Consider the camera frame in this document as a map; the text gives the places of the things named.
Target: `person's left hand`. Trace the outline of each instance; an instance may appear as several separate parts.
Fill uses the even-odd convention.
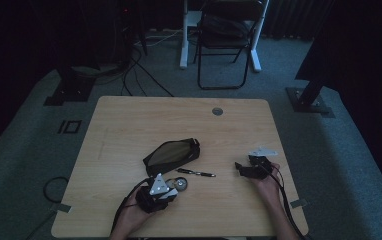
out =
[[[110,236],[111,240],[126,239],[129,234],[138,230],[142,224],[155,213],[144,212],[137,204],[135,196],[141,187],[135,190],[127,200],[119,215],[116,226]]]

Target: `gray carpet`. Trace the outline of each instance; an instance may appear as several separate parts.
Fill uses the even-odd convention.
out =
[[[262,72],[250,71],[247,84],[239,90],[222,91],[200,90],[196,64],[179,69],[179,48],[178,39],[163,41],[149,47],[149,55],[140,60],[175,97],[260,98],[270,103],[297,190],[309,202],[304,212],[313,239],[382,239],[382,175],[338,93],[327,88],[321,93],[335,118],[296,113],[288,100],[286,87],[307,84],[294,77],[310,42],[261,39]],[[193,50],[190,46],[189,62]],[[235,65],[220,63],[226,70],[206,65],[203,77],[239,81],[243,60],[244,55]],[[127,77],[134,95],[144,95],[135,81],[136,73],[148,96],[168,96],[142,70],[135,69]],[[70,176],[98,98],[120,95],[122,89],[119,78],[104,77],[97,80],[88,102],[44,107],[58,81],[56,72],[51,72],[38,82],[0,137],[0,240],[26,239],[34,229],[31,239],[54,239],[54,217],[37,228],[52,207],[43,196],[43,186],[53,177]],[[81,120],[78,133],[58,133],[64,120]],[[59,182],[51,194],[61,197],[64,190]]]

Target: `person's right hand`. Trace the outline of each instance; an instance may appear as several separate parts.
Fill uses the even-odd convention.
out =
[[[273,167],[272,175],[278,179],[279,164],[271,163]],[[256,186],[259,195],[262,197],[263,202],[268,205],[281,204],[279,198],[279,185],[278,183],[268,175],[265,179],[250,178],[250,181]]]

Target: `black pouch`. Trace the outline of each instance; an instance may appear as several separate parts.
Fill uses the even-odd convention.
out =
[[[143,162],[149,177],[164,174],[189,163],[200,156],[200,143],[189,138],[180,141],[168,141],[160,145]]]

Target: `hand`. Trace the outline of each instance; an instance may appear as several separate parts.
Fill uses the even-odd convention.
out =
[[[271,163],[273,170],[272,175],[278,179],[279,164]],[[256,186],[259,195],[262,197],[263,202],[268,206],[281,204],[279,198],[279,185],[278,183],[268,175],[265,179],[250,178],[250,181]]]
[[[137,201],[135,200],[135,196],[140,188],[141,187],[135,190],[126,202],[125,207],[119,215],[112,235],[110,236],[111,240],[126,239],[129,234],[138,230],[148,218],[155,214],[146,213],[136,205]]]

